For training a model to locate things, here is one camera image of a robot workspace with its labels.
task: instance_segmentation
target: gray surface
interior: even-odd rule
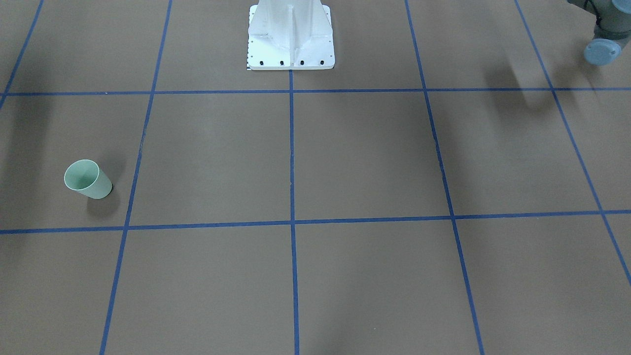
[[[120,232],[0,238],[0,354],[97,354]]]
[[[121,226],[147,96],[9,97],[0,110],[3,229]],[[77,160],[99,164],[114,189],[93,200],[64,185]]]
[[[457,214],[597,209],[550,93],[431,93]]]
[[[631,209],[628,92],[562,92],[559,100],[606,210]]]
[[[422,93],[295,96],[298,219],[449,214]]]
[[[600,216],[458,226],[487,354],[631,349],[629,283]]]
[[[298,226],[301,353],[476,354],[449,221]]]
[[[108,354],[290,354],[289,227],[130,232]]]
[[[163,1],[46,1],[11,91],[151,90],[166,13]]]
[[[244,68],[254,3],[173,1],[157,89],[217,92],[151,96],[98,92],[150,90],[167,0],[46,0],[21,59],[38,2],[0,2],[0,88],[19,64],[0,98],[0,354],[98,354],[105,333],[105,355],[628,355],[631,281],[516,3],[554,85],[631,87],[631,53],[582,60],[593,16],[409,0],[430,116],[404,0],[324,1],[336,67],[293,74],[380,92],[227,93],[290,88]],[[627,265],[630,92],[557,91],[603,208],[626,209],[607,219]],[[63,185],[83,158],[110,196]]]
[[[158,95],[132,224],[289,219],[287,105],[277,94]]]

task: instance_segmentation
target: mint green cup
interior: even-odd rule
[[[87,197],[100,199],[112,191],[112,182],[97,163],[89,159],[72,163],[64,174],[66,187]]]

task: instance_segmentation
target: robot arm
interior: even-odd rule
[[[567,0],[596,15],[594,38],[583,52],[594,65],[614,61],[631,39],[631,0]]]

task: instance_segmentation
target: white pillar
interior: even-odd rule
[[[331,9],[320,0],[260,0],[250,8],[247,65],[252,70],[331,69]]]

